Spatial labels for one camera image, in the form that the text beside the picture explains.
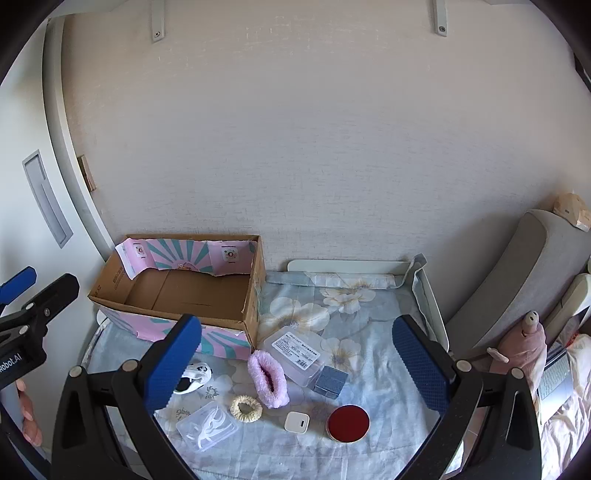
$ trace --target white charger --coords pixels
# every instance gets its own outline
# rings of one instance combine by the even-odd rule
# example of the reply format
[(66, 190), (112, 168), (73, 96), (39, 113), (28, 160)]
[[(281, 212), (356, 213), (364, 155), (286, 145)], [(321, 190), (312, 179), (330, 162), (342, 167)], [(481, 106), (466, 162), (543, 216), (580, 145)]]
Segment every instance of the white charger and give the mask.
[(285, 419), (285, 429), (291, 433), (305, 433), (310, 424), (310, 416), (298, 411), (291, 411)]

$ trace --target pink stuffed toy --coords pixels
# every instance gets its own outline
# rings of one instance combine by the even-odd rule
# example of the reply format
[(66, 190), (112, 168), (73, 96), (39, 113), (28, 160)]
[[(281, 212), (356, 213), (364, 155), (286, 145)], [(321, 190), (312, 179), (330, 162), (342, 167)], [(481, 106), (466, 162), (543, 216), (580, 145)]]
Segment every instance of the pink stuffed toy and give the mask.
[(248, 373), (267, 408), (279, 408), (290, 402), (283, 367), (270, 353), (255, 350), (248, 359)]
[(546, 335), (537, 312), (531, 311), (503, 337), (498, 349), (487, 348), (493, 357), (491, 373), (506, 374), (511, 368), (523, 370), (532, 397), (540, 386), (546, 365)]

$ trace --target hair scrunchie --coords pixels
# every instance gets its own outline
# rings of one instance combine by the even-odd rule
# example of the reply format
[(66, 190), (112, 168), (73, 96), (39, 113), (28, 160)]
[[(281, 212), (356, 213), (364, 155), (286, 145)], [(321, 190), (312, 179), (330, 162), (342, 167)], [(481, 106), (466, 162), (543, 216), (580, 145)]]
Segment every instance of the hair scrunchie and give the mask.
[[(244, 403), (245, 405), (248, 405), (250, 408), (252, 408), (252, 411), (248, 413), (241, 412), (240, 408), (238, 407), (239, 403)], [(235, 419), (243, 421), (245, 423), (250, 423), (252, 421), (257, 421), (261, 418), (262, 405), (256, 398), (253, 398), (249, 395), (240, 395), (234, 398), (234, 400), (232, 401), (232, 405), (230, 405), (230, 413)]]
[(255, 350), (248, 359), (248, 373), (264, 406), (279, 408), (290, 402), (283, 367), (270, 353)]

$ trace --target door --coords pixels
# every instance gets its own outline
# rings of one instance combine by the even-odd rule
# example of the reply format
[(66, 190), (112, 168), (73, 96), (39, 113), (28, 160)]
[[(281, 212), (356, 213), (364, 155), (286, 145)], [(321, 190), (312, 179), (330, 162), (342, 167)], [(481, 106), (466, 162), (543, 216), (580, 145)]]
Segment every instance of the door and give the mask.
[[(48, 326), (47, 361), (25, 379), (43, 430), (43, 445), (51, 448), (68, 370), (79, 362), (96, 325), (93, 304), (86, 295), (103, 259), (76, 213), (51, 145), (41, 77), (45, 30), (43, 24), (33, 34), (0, 85), (0, 283), (28, 265), (37, 271), (35, 286), (6, 313), (20, 309), (64, 273), (72, 273), (80, 283), (79, 298)], [(42, 167), (36, 163), (38, 158)], [(43, 180), (37, 199), (25, 174), (27, 159), (33, 161), (28, 165), (31, 184), (38, 186)]]

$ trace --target red lid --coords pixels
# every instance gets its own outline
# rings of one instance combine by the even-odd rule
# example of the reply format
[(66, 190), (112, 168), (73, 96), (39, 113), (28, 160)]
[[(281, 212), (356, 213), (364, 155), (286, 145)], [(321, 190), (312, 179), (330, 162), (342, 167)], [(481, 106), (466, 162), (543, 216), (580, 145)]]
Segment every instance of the red lid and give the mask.
[(356, 442), (368, 432), (369, 416), (357, 405), (344, 405), (330, 414), (326, 430), (338, 442)]

